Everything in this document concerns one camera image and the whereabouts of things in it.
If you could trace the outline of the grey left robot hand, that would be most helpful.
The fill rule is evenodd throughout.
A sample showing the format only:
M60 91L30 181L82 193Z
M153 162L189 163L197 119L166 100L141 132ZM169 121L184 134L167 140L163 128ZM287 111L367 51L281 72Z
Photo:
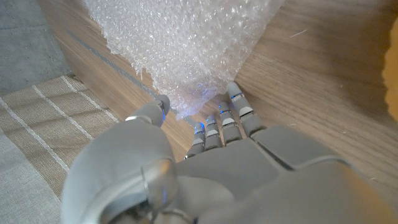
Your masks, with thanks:
M285 126L265 127L237 84L220 118L194 128L176 162L157 96L76 157L63 223L396 223L397 215L335 151Z

